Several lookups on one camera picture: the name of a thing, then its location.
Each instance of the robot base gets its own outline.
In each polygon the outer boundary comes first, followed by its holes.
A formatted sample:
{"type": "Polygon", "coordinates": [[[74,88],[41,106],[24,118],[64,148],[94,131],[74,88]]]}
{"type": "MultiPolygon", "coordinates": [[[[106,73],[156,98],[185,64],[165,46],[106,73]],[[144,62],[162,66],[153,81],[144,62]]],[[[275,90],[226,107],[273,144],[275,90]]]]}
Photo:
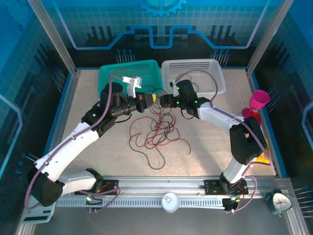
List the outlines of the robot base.
{"type": "Polygon", "coordinates": [[[204,180],[204,186],[201,186],[205,190],[205,195],[248,195],[248,187],[244,179],[229,184],[223,175],[219,180],[204,180]]]}

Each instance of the black robotic arm joint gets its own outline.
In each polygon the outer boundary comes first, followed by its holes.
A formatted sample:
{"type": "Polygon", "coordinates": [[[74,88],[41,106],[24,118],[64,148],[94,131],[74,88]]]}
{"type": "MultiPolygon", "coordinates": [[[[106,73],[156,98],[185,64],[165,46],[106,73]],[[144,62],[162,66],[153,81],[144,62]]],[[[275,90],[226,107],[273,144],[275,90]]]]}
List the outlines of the black robotic arm joint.
{"type": "MultiPolygon", "coordinates": [[[[23,183],[26,187],[38,171],[38,169],[29,162],[23,163],[24,170],[22,171],[23,183]]],[[[62,195],[64,183],[60,181],[53,182],[47,178],[47,175],[39,173],[31,194],[44,206],[48,207],[55,203],[62,195]]]]}
{"type": "Polygon", "coordinates": [[[182,80],[176,84],[179,95],[165,94],[160,97],[160,105],[164,108],[181,108],[186,110],[189,115],[199,119],[198,108],[209,99],[200,97],[194,91],[192,83],[189,80],[182,80]]]}
{"type": "MultiPolygon", "coordinates": [[[[258,121],[254,117],[245,118],[244,123],[250,127],[264,148],[267,147],[265,138],[258,121]]],[[[248,165],[252,159],[259,157],[262,150],[254,137],[242,125],[233,125],[229,129],[231,153],[237,162],[248,165]]]]}
{"type": "MultiPolygon", "coordinates": [[[[109,85],[107,84],[101,92],[100,101],[86,112],[82,117],[82,122],[88,125],[94,125],[106,108],[109,98],[109,85]]],[[[115,125],[115,120],[122,115],[130,115],[133,111],[143,113],[153,103],[153,97],[147,93],[136,93],[136,97],[126,97],[123,94],[121,84],[112,82],[112,96],[110,99],[109,109],[106,116],[99,124],[93,127],[93,131],[97,131],[99,137],[103,136],[111,127],[115,125]]]]}

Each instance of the yellow object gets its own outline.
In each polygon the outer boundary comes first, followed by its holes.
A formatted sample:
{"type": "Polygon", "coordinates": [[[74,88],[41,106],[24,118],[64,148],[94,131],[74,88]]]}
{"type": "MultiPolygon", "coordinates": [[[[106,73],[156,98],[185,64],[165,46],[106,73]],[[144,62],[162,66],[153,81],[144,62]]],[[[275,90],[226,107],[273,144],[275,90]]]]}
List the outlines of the yellow object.
{"type": "Polygon", "coordinates": [[[157,100],[157,95],[156,94],[152,94],[152,99],[153,99],[153,102],[155,102],[157,100]]]}
{"type": "MultiPolygon", "coordinates": [[[[269,157],[271,157],[270,153],[269,153],[269,148],[268,147],[266,148],[266,151],[267,151],[269,157]]],[[[267,163],[267,164],[269,164],[269,160],[267,159],[267,157],[265,156],[264,153],[262,153],[259,157],[257,157],[253,162],[254,163],[267,163]]]]}

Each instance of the teal plastic basket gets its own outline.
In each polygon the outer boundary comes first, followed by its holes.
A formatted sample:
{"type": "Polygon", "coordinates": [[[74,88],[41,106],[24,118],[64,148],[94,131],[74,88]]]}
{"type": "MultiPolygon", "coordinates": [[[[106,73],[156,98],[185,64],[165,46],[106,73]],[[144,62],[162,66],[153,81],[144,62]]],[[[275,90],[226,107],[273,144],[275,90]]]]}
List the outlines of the teal plastic basket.
{"type": "MultiPolygon", "coordinates": [[[[162,88],[162,78],[160,69],[155,60],[143,60],[114,65],[104,65],[99,70],[98,90],[99,97],[101,91],[109,83],[109,76],[115,74],[119,77],[139,76],[142,78],[141,89],[136,89],[138,92],[152,93],[155,88],[162,88]]],[[[127,94],[127,83],[119,79],[113,79],[112,82],[117,82],[123,86],[123,93],[127,94]]],[[[160,93],[162,90],[156,90],[154,93],[160,93]]]]}

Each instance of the tangled wire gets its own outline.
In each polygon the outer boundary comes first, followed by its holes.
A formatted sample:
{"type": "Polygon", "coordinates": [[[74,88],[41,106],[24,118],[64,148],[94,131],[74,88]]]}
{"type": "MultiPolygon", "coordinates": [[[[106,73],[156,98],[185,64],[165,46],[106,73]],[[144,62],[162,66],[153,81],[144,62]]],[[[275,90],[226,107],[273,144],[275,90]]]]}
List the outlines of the tangled wire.
{"type": "Polygon", "coordinates": [[[134,120],[131,124],[130,129],[129,129],[130,138],[129,138],[128,144],[129,144],[129,147],[131,148],[132,151],[141,153],[147,158],[148,165],[150,168],[152,168],[154,170],[160,170],[165,166],[165,162],[166,162],[163,154],[159,150],[160,146],[168,145],[169,143],[174,142],[174,141],[184,141],[189,146],[188,155],[191,153],[191,147],[190,147],[190,144],[188,143],[188,141],[186,141],[185,139],[182,139],[180,137],[180,133],[179,133],[178,129],[175,127],[176,117],[175,117],[175,115],[171,114],[172,109],[170,109],[169,112],[164,112],[163,107],[161,107],[158,103],[153,103],[152,106],[150,106],[150,111],[152,114],[157,115],[157,118],[154,119],[152,117],[146,116],[146,117],[141,117],[141,118],[134,120]],[[142,133],[139,132],[139,133],[133,134],[132,133],[132,127],[133,127],[134,123],[136,123],[140,120],[143,120],[143,119],[150,119],[151,120],[151,123],[150,123],[151,131],[144,137],[144,139],[145,139],[144,144],[139,145],[138,144],[138,137],[140,135],[142,135],[142,133]],[[169,134],[174,133],[175,131],[177,132],[178,136],[176,138],[169,138],[169,134]],[[156,168],[156,167],[151,166],[147,154],[145,154],[142,151],[135,150],[132,147],[131,142],[132,142],[132,139],[134,137],[135,137],[134,143],[138,148],[143,148],[143,147],[145,147],[146,149],[154,149],[155,148],[158,151],[158,153],[163,158],[163,164],[161,167],[156,168]]]}

